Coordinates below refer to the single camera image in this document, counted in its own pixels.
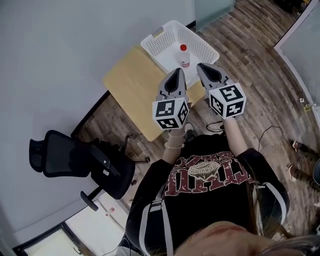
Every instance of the wall baseboard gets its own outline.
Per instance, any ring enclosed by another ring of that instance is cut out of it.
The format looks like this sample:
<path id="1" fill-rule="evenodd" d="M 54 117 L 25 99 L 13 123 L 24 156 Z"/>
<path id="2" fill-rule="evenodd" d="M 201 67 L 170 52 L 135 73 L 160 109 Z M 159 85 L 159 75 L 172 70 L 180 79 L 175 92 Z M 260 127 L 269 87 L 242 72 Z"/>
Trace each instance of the wall baseboard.
<path id="1" fill-rule="evenodd" d="M 191 29 L 191 28 L 193 28 L 193 27 L 195 27 L 196 26 L 196 21 L 194 20 L 194 21 L 192 21 L 191 23 L 189 23 L 188 25 L 186 25 L 186 27 L 188 28 L 188 29 Z"/>
<path id="2" fill-rule="evenodd" d="M 84 118 L 80 121 L 80 123 L 76 126 L 76 128 L 71 133 L 71 138 L 75 138 L 82 126 L 88 121 L 88 119 L 92 116 L 92 114 L 100 107 L 102 102 L 108 98 L 110 92 L 107 90 L 104 95 L 93 105 L 93 107 L 89 110 L 89 112 L 84 116 Z"/>

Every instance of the bracelet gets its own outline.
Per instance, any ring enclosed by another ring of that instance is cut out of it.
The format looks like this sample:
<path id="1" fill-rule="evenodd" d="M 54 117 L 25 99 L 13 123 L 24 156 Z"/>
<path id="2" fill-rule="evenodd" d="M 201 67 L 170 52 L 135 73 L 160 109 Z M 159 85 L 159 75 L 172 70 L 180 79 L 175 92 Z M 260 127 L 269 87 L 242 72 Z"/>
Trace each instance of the bracelet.
<path id="1" fill-rule="evenodd" d="M 171 138 L 182 138 L 184 137 L 185 135 L 183 134 L 182 136 L 174 136 L 174 135 L 171 135 L 170 133 L 168 133 L 169 137 Z"/>
<path id="2" fill-rule="evenodd" d="M 170 150 L 178 150 L 178 149 L 182 149 L 185 146 L 184 143 L 182 143 L 181 146 L 169 146 L 168 142 L 164 143 L 164 147 Z"/>

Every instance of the wooden floor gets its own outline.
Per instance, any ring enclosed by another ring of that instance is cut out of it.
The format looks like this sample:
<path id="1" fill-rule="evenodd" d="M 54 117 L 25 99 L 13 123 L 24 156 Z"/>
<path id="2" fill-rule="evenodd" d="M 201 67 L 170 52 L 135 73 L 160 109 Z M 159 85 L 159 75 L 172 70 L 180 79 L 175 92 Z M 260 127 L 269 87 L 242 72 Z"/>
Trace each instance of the wooden floor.
<path id="1" fill-rule="evenodd" d="M 240 82 L 247 96 L 245 113 L 237 120 L 246 142 L 258 149 L 258 140 L 271 125 L 279 126 L 286 139 L 298 139 L 314 150 L 319 149 L 319 129 L 311 112 L 304 112 L 299 98 L 304 94 L 284 61 L 273 49 L 296 20 L 272 0 L 236 0 L 234 10 L 206 27 L 198 35 L 219 54 L 217 65 Z M 219 120 L 203 100 L 191 110 L 189 121 L 202 134 L 206 124 Z M 148 142 L 112 96 L 109 96 L 83 126 L 78 136 L 121 143 L 133 133 L 127 155 L 136 160 L 149 156 L 156 161 L 162 155 L 167 134 Z M 260 151 L 289 192 L 291 201 L 286 226 L 295 235 L 305 234 L 315 218 L 314 203 L 320 196 L 301 181 L 291 182 L 287 165 L 294 164 L 311 174 L 314 163 L 295 153 L 278 128 L 269 129 L 261 140 Z M 135 179 L 141 181 L 149 164 L 136 168 Z M 138 185 L 130 187 L 123 201 L 129 203 Z"/>

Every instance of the red bottle cap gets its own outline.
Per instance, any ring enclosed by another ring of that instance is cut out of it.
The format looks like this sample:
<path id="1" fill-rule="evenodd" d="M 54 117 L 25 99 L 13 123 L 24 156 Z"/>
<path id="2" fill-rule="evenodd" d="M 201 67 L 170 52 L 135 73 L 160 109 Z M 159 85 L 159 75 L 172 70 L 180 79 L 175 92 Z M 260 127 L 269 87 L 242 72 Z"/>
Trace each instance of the red bottle cap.
<path id="1" fill-rule="evenodd" d="M 187 46 L 185 44 L 181 44 L 180 45 L 180 50 L 181 51 L 186 51 L 187 50 Z"/>

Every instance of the bottle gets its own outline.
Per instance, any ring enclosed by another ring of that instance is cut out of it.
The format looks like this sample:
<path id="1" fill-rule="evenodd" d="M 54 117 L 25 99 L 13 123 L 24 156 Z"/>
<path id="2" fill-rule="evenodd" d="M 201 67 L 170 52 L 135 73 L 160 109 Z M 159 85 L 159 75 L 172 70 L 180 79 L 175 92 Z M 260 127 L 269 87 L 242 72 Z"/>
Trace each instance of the bottle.
<path id="1" fill-rule="evenodd" d="M 180 51 L 177 57 L 181 67 L 187 68 L 190 66 L 190 52 L 187 50 L 187 46 L 185 44 L 180 45 Z"/>

